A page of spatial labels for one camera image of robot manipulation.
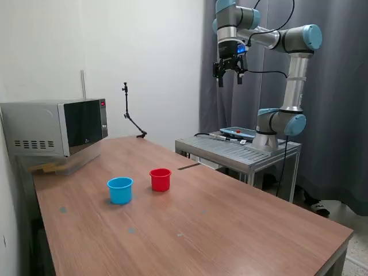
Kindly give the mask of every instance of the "silver microwave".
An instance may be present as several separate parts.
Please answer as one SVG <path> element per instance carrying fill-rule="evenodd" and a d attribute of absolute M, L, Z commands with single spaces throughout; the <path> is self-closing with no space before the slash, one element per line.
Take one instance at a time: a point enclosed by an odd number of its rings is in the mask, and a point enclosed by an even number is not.
<path fill-rule="evenodd" d="M 105 99 L 0 103 L 9 154 L 69 157 L 108 136 Z"/>

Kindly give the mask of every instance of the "plastic cup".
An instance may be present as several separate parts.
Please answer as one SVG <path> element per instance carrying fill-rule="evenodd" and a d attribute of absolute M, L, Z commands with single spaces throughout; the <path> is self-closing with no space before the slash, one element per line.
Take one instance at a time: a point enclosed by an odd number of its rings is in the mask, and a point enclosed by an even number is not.
<path fill-rule="evenodd" d="M 132 200 L 133 179 L 128 177 L 117 177 L 108 181 L 110 199 L 112 204 L 127 204 Z"/>
<path fill-rule="evenodd" d="M 152 190 L 153 191 L 167 191 L 170 188 L 171 171 L 167 168 L 157 168 L 150 173 Z"/>

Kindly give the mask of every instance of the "gray curtain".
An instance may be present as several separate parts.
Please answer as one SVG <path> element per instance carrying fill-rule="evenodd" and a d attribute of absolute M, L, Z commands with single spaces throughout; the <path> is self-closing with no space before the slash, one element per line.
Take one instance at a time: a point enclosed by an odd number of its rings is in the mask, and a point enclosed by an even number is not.
<path fill-rule="evenodd" d="M 285 78 L 279 74 L 247 73 L 237 85 L 227 73 L 224 88 L 212 77 L 217 58 L 216 36 L 211 24 L 215 0 L 205 9 L 200 128 L 255 129 L 259 108 L 282 105 Z M 253 7 L 256 0 L 241 0 Z M 288 17 L 292 0 L 261 0 L 260 25 L 277 28 Z M 285 28 L 317 24 L 323 45 L 309 63 L 302 108 L 307 117 L 297 184 L 312 197 L 338 200 L 355 213 L 368 215 L 368 1 L 296 0 L 294 15 Z M 288 72 L 287 54 L 253 45 L 247 54 L 252 70 Z"/>

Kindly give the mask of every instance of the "white wall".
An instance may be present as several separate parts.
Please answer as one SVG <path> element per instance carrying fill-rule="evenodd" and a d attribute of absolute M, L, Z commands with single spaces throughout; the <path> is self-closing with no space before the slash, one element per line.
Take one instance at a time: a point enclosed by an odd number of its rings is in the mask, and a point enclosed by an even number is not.
<path fill-rule="evenodd" d="M 4 100 L 4 90 L 0 81 L 1 100 Z M 14 209 L 16 192 L 16 182 L 7 157 L 0 121 L 0 275 L 20 275 L 20 242 Z"/>
<path fill-rule="evenodd" d="M 87 96 L 106 97 L 109 137 L 140 134 L 174 149 L 198 132 L 204 0 L 82 0 Z"/>
<path fill-rule="evenodd" d="M 80 0 L 2 1 L 0 38 L 9 101 L 82 97 Z"/>

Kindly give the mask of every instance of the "blue cup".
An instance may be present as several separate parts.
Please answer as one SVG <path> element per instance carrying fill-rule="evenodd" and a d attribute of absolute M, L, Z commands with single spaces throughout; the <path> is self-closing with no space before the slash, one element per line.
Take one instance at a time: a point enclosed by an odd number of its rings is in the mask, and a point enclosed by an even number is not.
<path fill-rule="evenodd" d="M 133 179 L 128 177 L 117 177 L 108 181 L 110 199 L 113 204 L 127 204 L 132 200 Z"/>

